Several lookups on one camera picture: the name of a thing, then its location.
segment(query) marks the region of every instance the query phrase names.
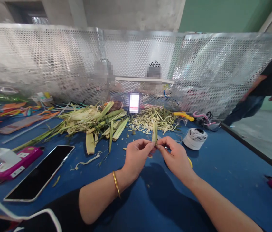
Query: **jeans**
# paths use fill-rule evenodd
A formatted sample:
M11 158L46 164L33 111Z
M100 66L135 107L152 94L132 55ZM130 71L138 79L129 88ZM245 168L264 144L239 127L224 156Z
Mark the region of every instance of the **jeans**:
M261 108L264 99L265 96L248 96L245 101L236 105L232 113L225 118L224 124L230 126L243 118L254 116Z

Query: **black smartphone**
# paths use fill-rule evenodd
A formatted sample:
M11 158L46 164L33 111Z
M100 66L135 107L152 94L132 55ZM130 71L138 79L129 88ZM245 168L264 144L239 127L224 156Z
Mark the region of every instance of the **black smartphone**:
M4 201L32 202L36 200L74 148L74 146L56 146L8 193Z

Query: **table edge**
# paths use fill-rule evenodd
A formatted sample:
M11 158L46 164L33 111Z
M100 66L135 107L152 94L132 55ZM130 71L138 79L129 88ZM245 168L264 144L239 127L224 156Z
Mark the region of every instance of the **table edge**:
M260 150L255 148L253 145L251 145L249 142L244 140L239 133L232 130L229 126L225 125L224 123L221 123L220 126L229 133L232 137L234 137L236 140L238 140L240 143L242 143L244 146L246 146L248 149L250 149L252 152L254 152L256 155L258 155L260 158L262 158L264 161L266 161L268 164L272 166L272 159L266 156L264 153L262 153Z

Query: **wrist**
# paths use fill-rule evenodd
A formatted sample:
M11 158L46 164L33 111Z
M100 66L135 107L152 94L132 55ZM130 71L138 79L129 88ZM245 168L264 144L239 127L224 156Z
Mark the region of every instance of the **wrist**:
M186 178L182 181L182 183L189 189L192 190L197 184L199 184L202 181L202 179L195 174L192 178Z
M124 189L130 186L138 177L129 174L124 168L115 172L117 178L121 182L121 185Z

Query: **white twine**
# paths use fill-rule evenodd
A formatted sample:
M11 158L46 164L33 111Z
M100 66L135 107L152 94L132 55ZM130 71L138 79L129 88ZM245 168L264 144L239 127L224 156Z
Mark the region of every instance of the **white twine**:
M183 139L183 143L192 150L199 150L208 137L203 130L190 128Z

